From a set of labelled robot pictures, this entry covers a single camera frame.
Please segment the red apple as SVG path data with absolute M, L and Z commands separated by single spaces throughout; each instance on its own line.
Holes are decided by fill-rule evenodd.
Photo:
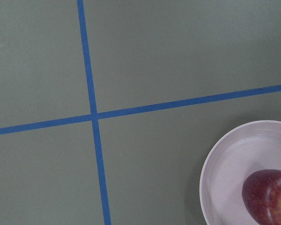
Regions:
M 242 199 L 259 225 L 281 225 L 281 170 L 260 170 L 243 183 Z

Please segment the pink plate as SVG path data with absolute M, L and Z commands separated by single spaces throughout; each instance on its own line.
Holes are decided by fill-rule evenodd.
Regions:
M 281 121 L 240 125 L 211 149 L 200 176 L 200 204 L 208 225 L 255 225 L 242 199 L 255 171 L 281 170 Z

